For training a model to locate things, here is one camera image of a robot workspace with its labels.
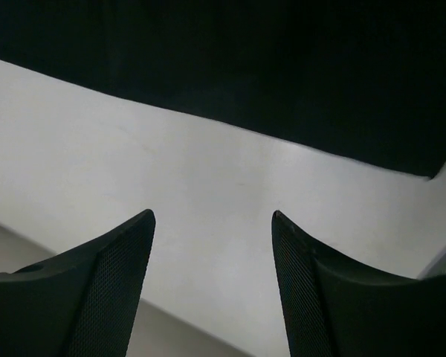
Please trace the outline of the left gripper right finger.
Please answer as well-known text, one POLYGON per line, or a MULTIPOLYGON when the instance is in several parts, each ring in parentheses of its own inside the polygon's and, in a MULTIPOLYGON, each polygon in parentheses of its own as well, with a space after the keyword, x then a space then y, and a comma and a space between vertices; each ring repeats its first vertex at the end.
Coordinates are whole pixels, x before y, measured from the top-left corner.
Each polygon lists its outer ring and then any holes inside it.
POLYGON ((271 234, 292 356, 446 356, 446 273, 418 280, 373 268, 280 211, 271 234))

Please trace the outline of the black t-shirt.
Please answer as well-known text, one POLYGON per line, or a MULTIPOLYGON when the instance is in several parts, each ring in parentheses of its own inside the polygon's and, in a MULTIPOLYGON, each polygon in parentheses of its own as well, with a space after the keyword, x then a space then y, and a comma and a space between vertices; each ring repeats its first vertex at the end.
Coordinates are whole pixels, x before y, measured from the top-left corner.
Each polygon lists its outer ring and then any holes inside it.
POLYGON ((0 1, 0 60, 434 178, 446 1, 0 1))

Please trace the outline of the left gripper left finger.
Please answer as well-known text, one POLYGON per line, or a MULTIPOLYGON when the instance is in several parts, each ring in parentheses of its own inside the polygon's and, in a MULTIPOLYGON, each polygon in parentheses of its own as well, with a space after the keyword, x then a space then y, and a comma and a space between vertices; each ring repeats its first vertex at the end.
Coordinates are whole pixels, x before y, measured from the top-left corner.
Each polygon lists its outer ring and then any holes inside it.
POLYGON ((0 356, 125 356, 152 250, 144 210, 82 245, 0 273, 0 356))

